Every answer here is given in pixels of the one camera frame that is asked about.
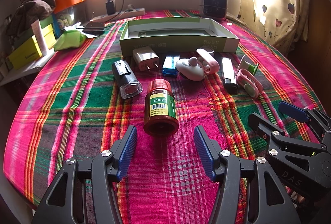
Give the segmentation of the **pink oval clip green pad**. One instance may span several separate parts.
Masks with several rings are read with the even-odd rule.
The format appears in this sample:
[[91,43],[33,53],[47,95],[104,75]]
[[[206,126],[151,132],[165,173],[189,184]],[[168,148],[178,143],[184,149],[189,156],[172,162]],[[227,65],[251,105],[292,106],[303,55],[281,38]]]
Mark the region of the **pink oval clip green pad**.
[[253,99],[257,99],[263,92],[262,84],[246,69],[239,69],[236,74],[236,82]]

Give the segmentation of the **brown bottle red cap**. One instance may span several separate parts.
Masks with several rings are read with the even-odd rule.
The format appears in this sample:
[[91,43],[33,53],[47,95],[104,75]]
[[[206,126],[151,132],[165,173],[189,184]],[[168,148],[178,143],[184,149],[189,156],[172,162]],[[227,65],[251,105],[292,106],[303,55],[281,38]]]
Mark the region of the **brown bottle red cap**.
[[166,137],[178,131],[176,101],[170,83],[155,79],[145,96],[144,131],[150,136]]

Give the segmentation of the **green white spool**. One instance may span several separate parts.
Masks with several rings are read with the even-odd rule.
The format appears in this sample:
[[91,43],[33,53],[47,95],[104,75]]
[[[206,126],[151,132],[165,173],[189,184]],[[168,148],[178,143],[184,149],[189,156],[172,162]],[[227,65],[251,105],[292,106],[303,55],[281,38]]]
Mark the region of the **green white spool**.
[[238,73],[241,69],[245,69],[248,72],[250,72],[253,76],[257,73],[258,71],[259,64],[251,64],[247,62],[247,56],[243,55],[240,63],[238,65],[236,73]]

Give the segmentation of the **black clear stamp device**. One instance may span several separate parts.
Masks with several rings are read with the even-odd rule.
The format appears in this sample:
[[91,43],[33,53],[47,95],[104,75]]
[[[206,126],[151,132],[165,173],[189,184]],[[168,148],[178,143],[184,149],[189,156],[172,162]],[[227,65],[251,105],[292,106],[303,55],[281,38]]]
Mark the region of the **black clear stamp device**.
[[126,60],[114,62],[112,71],[122,99],[130,99],[143,92],[143,86]]

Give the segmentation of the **pink folding clip long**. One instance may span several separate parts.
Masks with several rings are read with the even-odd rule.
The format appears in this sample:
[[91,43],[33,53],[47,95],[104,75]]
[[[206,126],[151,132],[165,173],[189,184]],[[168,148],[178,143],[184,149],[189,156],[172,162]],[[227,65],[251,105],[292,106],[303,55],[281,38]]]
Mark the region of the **pink folding clip long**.
[[198,62],[206,75],[211,75],[219,71],[218,61],[209,52],[203,48],[198,48],[196,53],[198,54]]

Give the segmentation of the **white panda round gadget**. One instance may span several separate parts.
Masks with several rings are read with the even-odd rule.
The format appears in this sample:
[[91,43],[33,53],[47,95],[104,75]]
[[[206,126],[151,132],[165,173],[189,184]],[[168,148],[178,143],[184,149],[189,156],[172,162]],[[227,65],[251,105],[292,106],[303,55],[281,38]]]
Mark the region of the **white panda round gadget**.
[[179,59],[176,69],[181,76],[191,81],[201,81],[205,77],[204,69],[196,57]]

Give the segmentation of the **white wall charger plug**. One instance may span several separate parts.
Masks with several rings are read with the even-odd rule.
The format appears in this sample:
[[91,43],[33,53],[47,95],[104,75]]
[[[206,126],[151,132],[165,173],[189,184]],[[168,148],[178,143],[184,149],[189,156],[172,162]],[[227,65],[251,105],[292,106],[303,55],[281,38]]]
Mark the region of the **white wall charger plug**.
[[134,49],[132,55],[140,71],[159,68],[159,57],[149,46]]

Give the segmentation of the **blue usb device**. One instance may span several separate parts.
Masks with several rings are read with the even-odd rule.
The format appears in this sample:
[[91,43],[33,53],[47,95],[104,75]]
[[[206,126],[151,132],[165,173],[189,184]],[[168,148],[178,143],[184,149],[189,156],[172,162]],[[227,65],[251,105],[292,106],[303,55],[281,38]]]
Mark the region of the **blue usb device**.
[[176,77],[178,74],[176,63],[179,59],[179,54],[167,55],[162,66],[162,75],[166,77]]

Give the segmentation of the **green crumpled paper bag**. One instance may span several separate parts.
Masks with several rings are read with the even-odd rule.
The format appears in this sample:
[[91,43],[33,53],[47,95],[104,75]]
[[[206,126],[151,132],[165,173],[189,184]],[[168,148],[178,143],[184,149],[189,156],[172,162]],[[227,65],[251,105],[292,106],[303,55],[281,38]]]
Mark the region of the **green crumpled paper bag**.
[[69,30],[62,33],[54,45],[54,51],[65,50],[69,48],[79,48],[86,36],[78,30]]

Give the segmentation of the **green white cardboard box tray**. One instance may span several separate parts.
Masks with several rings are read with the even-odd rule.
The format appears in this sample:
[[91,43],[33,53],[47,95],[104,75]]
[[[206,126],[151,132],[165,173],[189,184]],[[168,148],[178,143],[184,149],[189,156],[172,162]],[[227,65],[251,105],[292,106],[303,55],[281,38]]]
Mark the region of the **green white cardboard box tray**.
[[125,23],[120,37],[124,57],[135,49],[150,47],[155,53],[195,52],[208,47],[215,52],[236,53],[240,39],[213,19],[152,18]]

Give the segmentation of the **black smartphone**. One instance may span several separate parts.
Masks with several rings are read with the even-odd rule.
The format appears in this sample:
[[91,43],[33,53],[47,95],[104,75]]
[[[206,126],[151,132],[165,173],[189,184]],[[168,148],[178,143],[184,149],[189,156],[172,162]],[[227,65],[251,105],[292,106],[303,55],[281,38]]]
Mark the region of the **black smartphone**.
[[83,33],[90,34],[90,35],[102,35],[105,32],[105,25],[104,23],[98,22],[89,22],[83,28]]

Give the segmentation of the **yellow green box stack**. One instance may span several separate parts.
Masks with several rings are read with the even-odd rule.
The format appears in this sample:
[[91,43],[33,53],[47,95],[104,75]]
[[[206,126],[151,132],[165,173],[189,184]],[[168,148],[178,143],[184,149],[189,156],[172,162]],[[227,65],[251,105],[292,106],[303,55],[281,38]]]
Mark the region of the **yellow green box stack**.
[[[53,24],[52,16],[40,22],[42,33],[49,49],[53,48],[56,41]],[[23,35],[14,42],[14,48],[14,51],[8,56],[14,69],[20,69],[26,64],[42,57],[42,51],[38,46],[32,28],[25,31]]]

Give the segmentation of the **white tube upright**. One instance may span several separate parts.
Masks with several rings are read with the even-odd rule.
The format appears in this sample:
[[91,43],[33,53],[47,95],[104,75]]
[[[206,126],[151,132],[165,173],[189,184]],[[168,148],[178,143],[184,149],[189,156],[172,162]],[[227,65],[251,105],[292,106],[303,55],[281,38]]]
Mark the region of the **white tube upright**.
[[42,53],[42,56],[46,56],[48,54],[48,45],[46,43],[46,40],[44,38],[44,35],[42,33],[42,28],[40,25],[40,21],[36,20],[31,24],[32,32],[35,35],[35,39],[38,43],[38,46],[40,48],[40,51]]

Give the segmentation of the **white power strip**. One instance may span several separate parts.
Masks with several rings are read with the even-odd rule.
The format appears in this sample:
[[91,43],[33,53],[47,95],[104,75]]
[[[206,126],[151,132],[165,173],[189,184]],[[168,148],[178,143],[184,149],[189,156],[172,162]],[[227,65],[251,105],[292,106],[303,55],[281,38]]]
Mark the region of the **white power strip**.
[[137,16],[145,15],[145,8],[135,8],[133,10],[124,10],[122,12],[116,12],[113,15],[100,15],[90,19],[90,22],[95,23],[107,23],[114,20],[133,18]]

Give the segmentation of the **brown checked cloth bundle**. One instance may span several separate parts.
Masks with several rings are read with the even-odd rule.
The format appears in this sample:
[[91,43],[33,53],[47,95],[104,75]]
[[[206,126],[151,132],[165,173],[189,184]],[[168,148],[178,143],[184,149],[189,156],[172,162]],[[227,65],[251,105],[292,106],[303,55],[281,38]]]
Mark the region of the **brown checked cloth bundle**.
[[17,8],[7,26],[6,35],[20,37],[32,23],[49,17],[55,9],[55,0],[27,0]]

